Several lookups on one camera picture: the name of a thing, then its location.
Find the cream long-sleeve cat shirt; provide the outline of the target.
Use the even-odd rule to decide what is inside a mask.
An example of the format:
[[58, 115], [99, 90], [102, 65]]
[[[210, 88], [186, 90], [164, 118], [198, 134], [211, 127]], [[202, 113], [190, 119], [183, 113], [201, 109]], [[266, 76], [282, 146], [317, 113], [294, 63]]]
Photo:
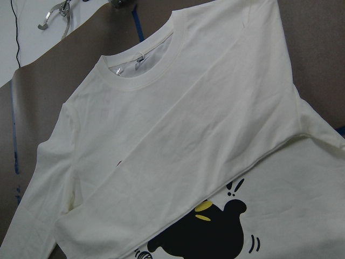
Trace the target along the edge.
[[1, 258], [344, 258], [344, 138], [277, 1], [173, 11], [62, 105]]

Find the white reacher grabber tool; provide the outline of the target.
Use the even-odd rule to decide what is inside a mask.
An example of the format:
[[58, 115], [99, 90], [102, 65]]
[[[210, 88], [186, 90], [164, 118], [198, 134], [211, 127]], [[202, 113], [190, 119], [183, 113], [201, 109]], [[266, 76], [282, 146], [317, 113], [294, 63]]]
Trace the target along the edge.
[[65, 30], [61, 36], [62, 39], [65, 39], [71, 28], [71, 1], [64, 0], [61, 3], [54, 5], [45, 15], [43, 23], [38, 24], [37, 28], [41, 31], [47, 30], [49, 28], [49, 22], [55, 17], [61, 17], [66, 23]]

